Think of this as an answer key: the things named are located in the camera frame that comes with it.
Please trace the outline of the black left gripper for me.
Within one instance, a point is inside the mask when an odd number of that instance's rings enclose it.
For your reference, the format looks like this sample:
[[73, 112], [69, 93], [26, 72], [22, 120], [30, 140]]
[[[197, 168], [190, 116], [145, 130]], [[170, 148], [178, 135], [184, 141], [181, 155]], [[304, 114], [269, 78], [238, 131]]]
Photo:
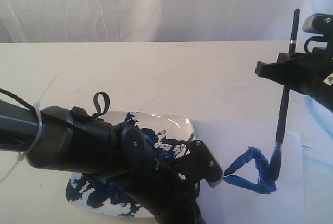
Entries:
[[200, 187], [182, 182], [169, 164], [156, 159], [140, 127], [115, 126], [116, 154], [124, 172], [110, 180], [148, 210], [157, 223], [204, 223], [196, 202]]

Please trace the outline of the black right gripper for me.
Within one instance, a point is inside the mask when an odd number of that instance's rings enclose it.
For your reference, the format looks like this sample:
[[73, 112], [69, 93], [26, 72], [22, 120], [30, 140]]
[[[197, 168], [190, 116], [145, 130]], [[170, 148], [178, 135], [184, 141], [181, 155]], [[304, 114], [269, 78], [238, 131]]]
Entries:
[[[306, 68], [305, 82], [297, 67]], [[255, 74], [308, 96], [332, 96], [332, 51], [315, 48], [310, 54], [279, 53], [276, 63], [257, 62]]]

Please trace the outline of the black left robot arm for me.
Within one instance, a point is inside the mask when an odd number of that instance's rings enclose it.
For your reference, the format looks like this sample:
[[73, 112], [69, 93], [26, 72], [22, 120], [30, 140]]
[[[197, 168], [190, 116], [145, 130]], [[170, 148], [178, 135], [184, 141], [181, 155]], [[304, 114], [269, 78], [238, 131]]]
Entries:
[[157, 135], [133, 114], [112, 125], [81, 108], [52, 106], [38, 112], [1, 102], [1, 149], [17, 151], [38, 169], [77, 172], [108, 191], [117, 186], [158, 223], [203, 223], [199, 188], [170, 168], [171, 156], [156, 154]]

